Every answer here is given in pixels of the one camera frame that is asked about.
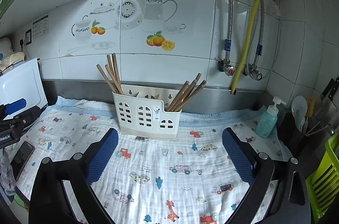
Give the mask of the metal water valve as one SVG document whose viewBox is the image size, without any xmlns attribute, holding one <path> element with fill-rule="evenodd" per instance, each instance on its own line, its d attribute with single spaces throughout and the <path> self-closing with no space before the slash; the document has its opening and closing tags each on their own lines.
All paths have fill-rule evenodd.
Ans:
<svg viewBox="0 0 339 224">
<path fill-rule="evenodd" d="M 263 78 L 262 73 L 257 69 L 254 64 L 247 64 L 245 67 L 245 75 L 249 76 L 254 81 L 260 81 Z"/>
</svg>

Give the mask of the black smartphone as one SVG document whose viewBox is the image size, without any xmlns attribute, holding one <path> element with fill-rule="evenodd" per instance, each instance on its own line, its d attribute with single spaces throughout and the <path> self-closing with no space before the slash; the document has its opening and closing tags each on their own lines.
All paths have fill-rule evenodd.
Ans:
<svg viewBox="0 0 339 224">
<path fill-rule="evenodd" d="M 27 141 L 24 141 L 15 156 L 13 157 L 11 161 L 11 166 L 15 181 L 19 179 L 25 165 L 27 164 L 34 150 L 35 148 L 33 145 L 31 145 Z"/>
</svg>

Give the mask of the green plastic dish rack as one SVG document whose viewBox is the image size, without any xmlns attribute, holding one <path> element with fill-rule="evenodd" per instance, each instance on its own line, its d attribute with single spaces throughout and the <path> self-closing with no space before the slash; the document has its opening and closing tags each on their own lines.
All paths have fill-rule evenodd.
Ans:
<svg viewBox="0 0 339 224">
<path fill-rule="evenodd" d="M 325 142 L 319 167 L 306 179 L 308 197 L 315 223 L 328 211 L 338 195 L 338 132 Z"/>
</svg>

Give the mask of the white appliance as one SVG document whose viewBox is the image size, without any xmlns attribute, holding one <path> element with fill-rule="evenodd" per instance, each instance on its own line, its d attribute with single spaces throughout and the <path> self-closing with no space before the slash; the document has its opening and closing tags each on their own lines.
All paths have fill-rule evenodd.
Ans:
<svg viewBox="0 0 339 224">
<path fill-rule="evenodd" d="M 7 111 L 7 120 L 33 106 L 47 105 L 37 59 L 11 67 L 1 76 L 1 104 L 12 103 L 14 106 Z"/>
</svg>

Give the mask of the white ladle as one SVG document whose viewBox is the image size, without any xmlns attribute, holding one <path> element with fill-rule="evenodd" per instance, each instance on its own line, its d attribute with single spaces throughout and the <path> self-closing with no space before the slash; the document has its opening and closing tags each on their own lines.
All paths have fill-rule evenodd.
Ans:
<svg viewBox="0 0 339 224">
<path fill-rule="evenodd" d="M 298 131 L 302 132 L 307 113 L 307 101 L 303 96 L 298 95 L 293 99 L 291 112 L 295 120 L 296 128 Z"/>
</svg>

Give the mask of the wooden chopstick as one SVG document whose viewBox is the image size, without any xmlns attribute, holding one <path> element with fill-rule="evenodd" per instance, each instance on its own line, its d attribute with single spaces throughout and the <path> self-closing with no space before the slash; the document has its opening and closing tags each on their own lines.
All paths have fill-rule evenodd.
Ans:
<svg viewBox="0 0 339 224">
<path fill-rule="evenodd" d="M 117 94 L 121 94 L 121 91 L 119 90 L 119 87 L 118 87 L 118 82 L 117 82 L 117 79 L 115 77 L 115 72 L 114 72 L 114 68 L 113 68 L 113 60 L 111 58 L 110 55 L 106 55 L 106 58 L 107 58 L 107 63 L 108 63 L 108 68 L 107 68 L 107 71 L 115 85 L 115 88 L 117 89 L 116 90 L 116 93 Z"/>
<path fill-rule="evenodd" d="M 174 107 L 175 103 L 177 103 L 178 99 L 183 95 L 183 93 L 186 91 L 188 86 L 189 86 L 189 81 L 185 81 L 185 83 L 182 85 L 181 89 L 178 91 L 177 95 L 174 97 L 173 101 L 167 107 L 166 111 L 171 111 L 171 109 Z"/>
<path fill-rule="evenodd" d="M 192 82 L 186 81 L 184 83 L 182 88 L 177 93 L 176 97 L 174 97 L 174 100 L 167 107 L 167 111 L 174 111 L 191 94 L 201 76 L 202 74 L 198 73 Z"/>
<path fill-rule="evenodd" d="M 117 93 L 118 94 L 123 94 L 122 89 L 119 86 L 119 84 L 118 84 L 118 82 L 117 82 L 117 80 L 115 78 L 115 75 L 113 74 L 113 72 L 112 72 L 112 70 L 111 70 L 111 68 L 109 67 L 108 64 L 105 65 L 105 69 L 108 72 L 109 76 L 111 77 L 111 80 L 113 81 L 113 84 L 114 84 L 115 88 L 117 89 Z"/>
<path fill-rule="evenodd" d="M 172 112 L 175 112 L 175 109 L 185 100 L 185 98 L 191 93 L 192 89 L 195 87 L 196 83 L 198 82 L 197 79 L 194 79 L 191 84 L 187 87 L 186 91 L 183 95 L 179 98 L 177 103 L 175 103 L 174 107 L 171 109 Z"/>
<path fill-rule="evenodd" d="M 109 80 L 109 78 L 106 76 L 105 72 L 103 71 L 103 69 L 101 68 L 101 66 L 99 64 L 97 64 L 97 69 L 100 72 L 101 76 L 103 77 L 103 79 L 105 80 L 105 82 L 109 85 L 111 91 L 115 94 L 118 94 L 118 90 L 117 88 L 113 85 L 113 83 L 111 83 L 111 81 Z"/>
<path fill-rule="evenodd" d="M 205 84 L 201 83 L 176 109 L 175 112 L 181 111 L 185 105 L 189 103 L 189 101 L 192 100 L 193 97 L 195 97 L 203 88 L 205 87 Z"/>
<path fill-rule="evenodd" d="M 114 67 L 114 73 L 115 73 L 115 79 L 117 81 L 117 86 L 119 87 L 119 92 L 124 95 L 122 86 L 121 86 L 121 81 L 120 81 L 120 77 L 119 77 L 119 70 L 118 70 L 118 62 L 117 62 L 117 57 L 116 54 L 113 53 L 112 54 L 112 60 L 113 60 L 113 67 Z"/>
<path fill-rule="evenodd" d="M 174 107 L 173 111 L 174 112 L 181 111 L 185 107 L 185 105 L 189 103 L 192 97 L 196 96 L 201 90 L 203 90 L 205 85 L 206 80 L 203 80 L 202 83 L 194 91 L 192 91 L 187 97 L 185 97 L 183 101 L 181 101 L 177 106 Z"/>
</svg>

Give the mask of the cream plastic utensil holder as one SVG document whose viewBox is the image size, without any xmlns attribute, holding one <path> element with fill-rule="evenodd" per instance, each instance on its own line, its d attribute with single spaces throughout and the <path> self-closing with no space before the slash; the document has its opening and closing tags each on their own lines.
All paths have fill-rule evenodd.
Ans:
<svg viewBox="0 0 339 224">
<path fill-rule="evenodd" d="M 166 111 L 177 90 L 122 85 L 124 94 L 113 94 L 119 129 L 135 136 L 174 140 L 180 112 Z"/>
</svg>

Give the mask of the teal soap pump bottle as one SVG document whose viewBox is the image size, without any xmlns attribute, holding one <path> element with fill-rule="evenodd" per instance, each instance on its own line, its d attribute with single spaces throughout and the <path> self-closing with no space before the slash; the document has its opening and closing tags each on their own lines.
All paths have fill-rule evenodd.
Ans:
<svg viewBox="0 0 339 224">
<path fill-rule="evenodd" d="M 272 101 L 274 104 L 269 105 L 267 110 L 261 115 L 255 130 L 256 134 L 261 138 L 267 138 L 271 134 L 278 120 L 278 105 L 286 105 L 286 102 L 278 96 L 274 96 Z"/>
</svg>

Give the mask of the black-handled kitchen knife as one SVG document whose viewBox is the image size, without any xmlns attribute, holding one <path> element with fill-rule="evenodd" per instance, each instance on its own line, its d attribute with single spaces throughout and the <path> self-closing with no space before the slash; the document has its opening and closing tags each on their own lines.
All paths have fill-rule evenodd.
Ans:
<svg viewBox="0 0 339 224">
<path fill-rule="evenodd" d="M 336 94 L 339 86 L 339 77 L 336 79 L 330 79 L 328 85 L 325 87 L 324 91 L 322 91 L 320 95 L 320 99 L 328 98 L 330 101 L 333 100 L 334 95 Z"/>
</svg>

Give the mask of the wall socket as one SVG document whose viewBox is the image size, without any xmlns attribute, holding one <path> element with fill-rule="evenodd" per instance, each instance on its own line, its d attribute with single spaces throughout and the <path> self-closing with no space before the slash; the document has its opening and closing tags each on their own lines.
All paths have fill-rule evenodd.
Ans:
<svg viewBox="0 0 339 224">
<path fill-rule="evenodd" d="M 24 45 L 27 46 L 32 43 L 32 30 L 29 29 L 25 32 Z"/>
</svg>

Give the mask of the black utensil container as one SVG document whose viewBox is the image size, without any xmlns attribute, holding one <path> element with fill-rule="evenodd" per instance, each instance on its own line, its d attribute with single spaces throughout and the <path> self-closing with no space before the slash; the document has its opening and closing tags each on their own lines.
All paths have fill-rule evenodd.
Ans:
<svg viewBox="0 0 339 224">
<path fill-rule="evenodd" d="M 315 151 L 329 135 L 329 130 L 329 125 L 323 125 L 316 118 L 311 117 L 308 120 L 306 133 L 302 133 L 297 129 L 292 113 L 286 113 L 277 128 L 278 139 L 296 158 L 304 152 Z"/>
</svg>

